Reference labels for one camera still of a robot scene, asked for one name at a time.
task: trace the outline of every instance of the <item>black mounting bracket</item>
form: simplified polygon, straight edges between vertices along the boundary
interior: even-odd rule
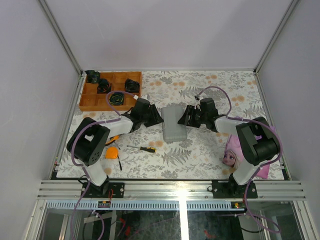
[[[88,186],[88,181],[78,180],[82,184],[81,195]],[[89,189],[86,191],[84,198],[104,198],[107,199],[111,196],[113,199],[123,199],[125,194],[124,182],[110,182],[107,178],[101,186],[96,186],[93,183],[90,184]]]
[[[212,180],[212,192],[214,199],[243,199],[247,185],[238,185],[232,174],[229,180]],[[257,199],[257,189],[254,182],[251,182],[246,195],[247,199]]]

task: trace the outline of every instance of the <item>doll face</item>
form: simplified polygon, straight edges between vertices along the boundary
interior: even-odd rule
[[[230,151],[227,151],[223,157],[223,160],[222,162],[225,164],[225,165],[228,165],[230,167],[233,167],[236,163],[236,157],[235,155],[230,152]]]

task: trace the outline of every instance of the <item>glass panel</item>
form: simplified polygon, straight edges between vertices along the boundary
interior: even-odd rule
[[[281,233],[264,230],[250,216],[222,216],[225,211],[188,211],[190,240],[302,240],[291,203],[252,202],[253,214],[271,219]],[[265,227],[278,230],[271,222],[256,218]]]
[[[73,210],[48,209],[40,240],[63,240],[60,238],[65,215],[69,216],[65,240],[71,240],[70,221]],[[102,222],[92,211],[77,210],[73,228],[77,240],[97,240],[102,232]],[[104,218],[104,233],[101,240],[180,240],[179,211],[97,211]]]
[[[302,240],[290,202],[251,202],[256,215],[276,222],[281,233],[262,229],[249,216],[221,216],[225,211],[186,210],[98,210],[104,221],[102,240]],[[73,210],[48,209],[40,240],[71,240]],[[277,230],[270,222],[256,218],[265,227]],[[92,210],[77,210],[73,221],[77,240],[97,240],[102,222]]]

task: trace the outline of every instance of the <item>gray wall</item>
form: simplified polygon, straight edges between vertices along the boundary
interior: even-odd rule
[[[292,175],[320,231],[320,1],[301,1],[260,71]]]
[[[0,239],[22,237],[77,74],[36,0],[0,7]]]
[[[47,0],[83,69],[251,68],[291,0]]]

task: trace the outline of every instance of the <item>screwdriver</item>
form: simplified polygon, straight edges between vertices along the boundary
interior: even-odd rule
[[[146,152],[149,152],[149,153],[155,153],[156,152],[156,149],[154,147],[130,146],[130,145],[127,145],[127,147],[140,149],[142,151],[146,151]]]

